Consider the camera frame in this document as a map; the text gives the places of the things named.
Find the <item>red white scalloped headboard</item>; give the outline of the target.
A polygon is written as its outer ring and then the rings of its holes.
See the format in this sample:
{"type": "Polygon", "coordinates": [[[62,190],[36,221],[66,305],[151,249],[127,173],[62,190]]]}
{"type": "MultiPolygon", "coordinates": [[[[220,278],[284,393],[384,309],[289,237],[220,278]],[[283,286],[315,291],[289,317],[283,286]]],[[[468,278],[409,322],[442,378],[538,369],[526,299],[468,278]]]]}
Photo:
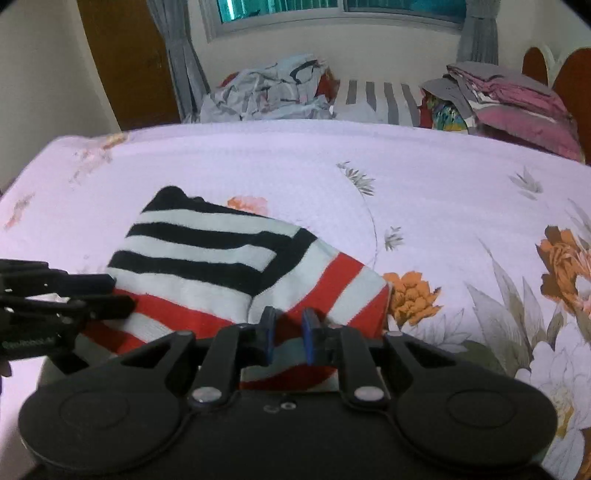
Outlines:
{"type": "Polygon", "coordinates": [[[577,124],[584,163],[590,165],[590,74],[589,47],[576,48],[558,60],[546,45],[532,45],[525,52],[522,73],[554,90],[577,124]]]}

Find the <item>pink floral bed sheet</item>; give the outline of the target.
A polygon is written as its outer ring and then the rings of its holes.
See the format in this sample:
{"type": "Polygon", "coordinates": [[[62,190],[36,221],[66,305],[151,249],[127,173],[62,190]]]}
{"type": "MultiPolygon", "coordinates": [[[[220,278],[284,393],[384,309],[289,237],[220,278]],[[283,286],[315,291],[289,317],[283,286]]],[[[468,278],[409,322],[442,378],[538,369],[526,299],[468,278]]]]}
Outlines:
{"type": "Polygon", "coordinates": [[[409,127],[176,125],[50,143],[1,199],[1,254],[108,273],[163,188],[307,229],[389,285],[383,333],[412,335],[543,392],[544,458],[590,475],[590,170],[409,127]]]}

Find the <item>light blue crumpled clothes pile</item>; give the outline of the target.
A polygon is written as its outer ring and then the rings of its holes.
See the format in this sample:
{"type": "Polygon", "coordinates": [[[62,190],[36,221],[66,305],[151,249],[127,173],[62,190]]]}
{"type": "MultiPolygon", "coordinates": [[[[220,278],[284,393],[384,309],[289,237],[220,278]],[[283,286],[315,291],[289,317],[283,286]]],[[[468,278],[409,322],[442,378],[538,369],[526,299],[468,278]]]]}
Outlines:
{"type": "Polygon", "coordinates": [[[332,119],[334,83],[314,54],[283,58],[235,73],[204,97],[201,123],[332,119]]]}

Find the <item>brown wooden door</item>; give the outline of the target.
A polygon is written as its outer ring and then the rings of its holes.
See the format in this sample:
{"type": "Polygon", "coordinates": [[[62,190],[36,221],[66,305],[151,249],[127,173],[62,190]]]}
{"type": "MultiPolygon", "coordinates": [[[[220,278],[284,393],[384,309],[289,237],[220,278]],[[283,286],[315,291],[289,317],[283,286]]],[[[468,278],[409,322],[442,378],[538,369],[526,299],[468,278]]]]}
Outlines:
{"type": "Polygon", "coordinates": [[[164,42],[147,4],[77,3],[84,33],[111,109],[123,130],[179,121],[164,42]]]}

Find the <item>teal glass window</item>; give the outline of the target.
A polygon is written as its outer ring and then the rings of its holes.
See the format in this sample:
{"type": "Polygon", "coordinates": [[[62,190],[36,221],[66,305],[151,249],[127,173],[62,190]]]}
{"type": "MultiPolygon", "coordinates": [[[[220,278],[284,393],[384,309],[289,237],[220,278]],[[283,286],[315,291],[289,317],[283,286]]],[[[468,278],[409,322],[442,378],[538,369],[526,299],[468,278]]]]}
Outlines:
{"type": "Polygon", "coordinates": [[[373,22],[456,29],[465,21],[464,1],[201,1],[207,38],[297,24],[373,22]]]}

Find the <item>grey curtain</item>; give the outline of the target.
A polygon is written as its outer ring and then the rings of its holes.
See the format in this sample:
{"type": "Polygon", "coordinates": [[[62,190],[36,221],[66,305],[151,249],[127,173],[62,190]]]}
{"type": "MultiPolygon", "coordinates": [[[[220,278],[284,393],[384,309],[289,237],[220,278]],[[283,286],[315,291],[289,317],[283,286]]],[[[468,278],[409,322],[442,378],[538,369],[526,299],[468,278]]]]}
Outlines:
{"type": "Polygon", "coordinates": [[[499,64],[497,17],[500,0],[468,0],[457,61],[499,64]]]}
{"type": "Polygon", "coordinates": [[[192,44],[188,3],[147,0],[146,5],[165,46],[179,118],[197,118],[211,89],[192,44]]]}

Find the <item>striped black white red sweater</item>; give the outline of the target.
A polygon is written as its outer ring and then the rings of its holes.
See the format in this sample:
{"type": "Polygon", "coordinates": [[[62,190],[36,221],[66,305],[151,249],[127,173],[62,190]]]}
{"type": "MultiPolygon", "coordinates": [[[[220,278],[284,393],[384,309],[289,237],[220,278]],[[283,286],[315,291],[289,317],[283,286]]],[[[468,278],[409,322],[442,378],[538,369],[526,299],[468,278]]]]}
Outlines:
{"type": "Polygon", "coordinates": [[[332,368],[308,365],[301,318],[312,310],[332,325],[379,337],[390,288],[376,272],[307,229],[161,189],[107,265],[116,290],[136,303],[124,321],[92,324],[76,353],[96,365],[171,332],[211,338],[233,324],[279,314],[273,363],[242,372],[242,387],[329,389],[332,368]]]}

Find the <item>grey curtain right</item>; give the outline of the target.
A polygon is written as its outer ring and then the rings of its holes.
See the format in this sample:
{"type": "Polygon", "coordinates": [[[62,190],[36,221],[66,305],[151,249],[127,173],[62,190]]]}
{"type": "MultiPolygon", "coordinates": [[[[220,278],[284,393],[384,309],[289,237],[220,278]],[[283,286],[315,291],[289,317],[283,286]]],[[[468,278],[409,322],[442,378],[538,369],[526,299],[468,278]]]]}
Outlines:
{"type": "Polygon", "coordinates": [[[497,17],[500,0],[468,0],[457,61],[499,64],[497,17]]]}

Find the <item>pink grey folded bedding stack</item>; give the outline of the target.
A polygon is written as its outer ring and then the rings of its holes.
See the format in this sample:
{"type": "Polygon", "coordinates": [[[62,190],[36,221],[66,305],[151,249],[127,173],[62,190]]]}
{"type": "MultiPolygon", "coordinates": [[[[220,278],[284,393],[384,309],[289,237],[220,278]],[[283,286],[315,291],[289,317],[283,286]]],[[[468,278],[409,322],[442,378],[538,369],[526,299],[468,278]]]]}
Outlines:
{"type": "Polygon", "coordinates": [[[550,87],[518,71],[451,64],[421,85],[421,126],[515,143],[582,163],[577,125],[550,87]]]}

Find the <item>grey curtain left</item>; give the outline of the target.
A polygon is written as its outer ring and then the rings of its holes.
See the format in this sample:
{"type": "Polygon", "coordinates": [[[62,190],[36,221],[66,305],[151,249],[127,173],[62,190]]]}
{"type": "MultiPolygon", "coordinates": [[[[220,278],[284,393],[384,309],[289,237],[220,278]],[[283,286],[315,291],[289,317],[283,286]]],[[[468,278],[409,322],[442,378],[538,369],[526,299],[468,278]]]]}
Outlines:
{"type": "Polygon", "coordinates": [[[192,44],[188,3],[147,0],[146,5],[165,46],[179,118],[197,118],[211,89],[192,44]]]}

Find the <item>grey striped white pillow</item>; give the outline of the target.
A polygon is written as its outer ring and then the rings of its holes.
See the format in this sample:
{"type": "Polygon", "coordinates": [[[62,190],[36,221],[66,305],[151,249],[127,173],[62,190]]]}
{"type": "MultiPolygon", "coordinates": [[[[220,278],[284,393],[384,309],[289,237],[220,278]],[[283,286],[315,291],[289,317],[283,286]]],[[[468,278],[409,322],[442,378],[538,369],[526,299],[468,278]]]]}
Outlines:
{"type": "Polygon", "coordinates": [[[419,127],[423,91],[401,82],[344,79],[332,105],[332,118],[358,123],[419,127]]]}

